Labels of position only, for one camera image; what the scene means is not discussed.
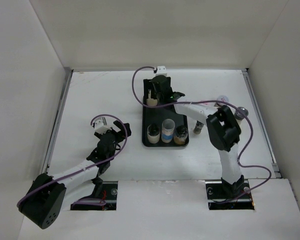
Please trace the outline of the tall blue label spice jar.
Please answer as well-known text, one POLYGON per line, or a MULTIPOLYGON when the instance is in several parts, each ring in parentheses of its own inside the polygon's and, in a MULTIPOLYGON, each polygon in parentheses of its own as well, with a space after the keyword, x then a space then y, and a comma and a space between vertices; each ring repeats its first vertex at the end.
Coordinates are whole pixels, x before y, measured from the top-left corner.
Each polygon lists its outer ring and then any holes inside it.
POLYGON ((161 125, 161 140, 163 143, 170 143, 174 136, 175 122, 172 119, 165 119, 161 125))

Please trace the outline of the brown spice bottle black cap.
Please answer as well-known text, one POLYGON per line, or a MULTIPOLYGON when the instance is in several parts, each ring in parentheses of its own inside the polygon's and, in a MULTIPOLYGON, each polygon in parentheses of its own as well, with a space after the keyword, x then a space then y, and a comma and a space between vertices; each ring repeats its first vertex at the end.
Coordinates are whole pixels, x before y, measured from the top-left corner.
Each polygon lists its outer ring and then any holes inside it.
POLYGON ((188 138, 188 128, 185 125, 178 126, 174 131, 173 141, 175 144, 179 146, 183 146, 186 144, 186 140, 188 138))

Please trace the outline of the yellow cap spice bottle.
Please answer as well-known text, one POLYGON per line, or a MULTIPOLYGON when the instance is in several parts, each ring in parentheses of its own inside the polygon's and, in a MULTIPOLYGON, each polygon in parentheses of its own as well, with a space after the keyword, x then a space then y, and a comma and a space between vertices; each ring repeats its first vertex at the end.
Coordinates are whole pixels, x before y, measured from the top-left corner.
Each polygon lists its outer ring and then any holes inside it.
POLYGON ((149 107, 155 107, 158 104, 158 100, 152 98, 152 91, 148 91, 147 99, 146 99, 146 105, 149 107))

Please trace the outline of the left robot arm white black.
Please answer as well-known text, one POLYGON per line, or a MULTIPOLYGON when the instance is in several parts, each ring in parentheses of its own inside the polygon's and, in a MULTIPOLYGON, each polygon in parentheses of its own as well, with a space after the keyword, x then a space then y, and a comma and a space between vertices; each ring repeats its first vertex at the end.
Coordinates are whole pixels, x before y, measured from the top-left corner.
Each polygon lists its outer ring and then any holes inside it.
POLYGON ((18 210, 41 229, 46 229, 58 217, 65 195, 87 181, 94 181, 102 175, 127 143, 131 136, 129 123, 119 119, 113 122, 119 128, 115 131, 102 117, 92 123, 94 135, 99 139, 96 148, 82 163, 54 176, 40 174, 32 183, 27 194, 17 203, 18 210))

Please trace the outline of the white powder bottle black cap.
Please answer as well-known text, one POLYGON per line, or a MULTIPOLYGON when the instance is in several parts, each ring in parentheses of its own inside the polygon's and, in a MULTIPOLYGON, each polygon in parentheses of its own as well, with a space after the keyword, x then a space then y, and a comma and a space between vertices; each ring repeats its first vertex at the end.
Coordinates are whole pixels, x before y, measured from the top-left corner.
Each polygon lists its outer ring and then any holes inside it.
POLYGON ((147 127, 147 140, 150 144, 157 144, 160 140, 161 130, 155 123, 151 123, 147 127))

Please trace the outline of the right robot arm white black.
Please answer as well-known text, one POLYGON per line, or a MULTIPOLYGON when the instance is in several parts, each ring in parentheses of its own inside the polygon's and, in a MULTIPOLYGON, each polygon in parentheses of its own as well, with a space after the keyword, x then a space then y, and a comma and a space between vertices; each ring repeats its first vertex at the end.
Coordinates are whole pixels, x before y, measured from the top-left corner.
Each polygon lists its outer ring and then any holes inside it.
POLYGON ((238 164, 238 143, 242 133, 231 106, 209 106, 181 101, 181 92, 173 91, 171 78, 157 75, 143 80, 142 142, 146 147, 188 145, 188 121, 205 126, 211 144, 218 150, 221 162, 222 192, 228 198, 238 195, 244 176, 238 164))

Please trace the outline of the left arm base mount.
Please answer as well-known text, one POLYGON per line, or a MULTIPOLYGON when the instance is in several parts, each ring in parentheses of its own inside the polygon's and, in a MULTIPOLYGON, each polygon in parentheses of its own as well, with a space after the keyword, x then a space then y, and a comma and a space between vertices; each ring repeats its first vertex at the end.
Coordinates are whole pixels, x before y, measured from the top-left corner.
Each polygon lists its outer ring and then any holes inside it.
POLYGON ((71 211, 115 211, 117 209, 118 182, 96 178, 89 195, 83 195, 70 205, 71 211))

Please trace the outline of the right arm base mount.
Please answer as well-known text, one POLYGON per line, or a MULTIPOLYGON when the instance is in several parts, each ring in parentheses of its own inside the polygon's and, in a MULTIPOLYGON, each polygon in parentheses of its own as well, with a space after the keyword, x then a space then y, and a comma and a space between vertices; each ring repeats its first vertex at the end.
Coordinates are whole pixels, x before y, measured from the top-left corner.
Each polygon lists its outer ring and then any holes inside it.
POLYGON ((229 196, 223 189, 220 182, 208 182, 206 185, 206 194, 208 201, 208 209, 221 211, 221 210, 254 210, 254 202, 251 193, 245 193, 239 198, 235 198, 244 193, 244 190, 249 188, 250 185, 246 181, 239 189, 239 193, 234 196, 229 196))

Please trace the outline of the small black pepper bottle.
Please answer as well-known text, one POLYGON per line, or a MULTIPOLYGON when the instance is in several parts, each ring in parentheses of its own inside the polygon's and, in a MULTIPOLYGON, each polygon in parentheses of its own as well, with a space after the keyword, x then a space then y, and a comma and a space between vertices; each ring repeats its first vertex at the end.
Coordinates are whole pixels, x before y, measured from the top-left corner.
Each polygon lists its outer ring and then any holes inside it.
POLYGON ((204 124, 200 121, 197 121, 193 129, 193 133, 199 135, 204 127, 204 124))

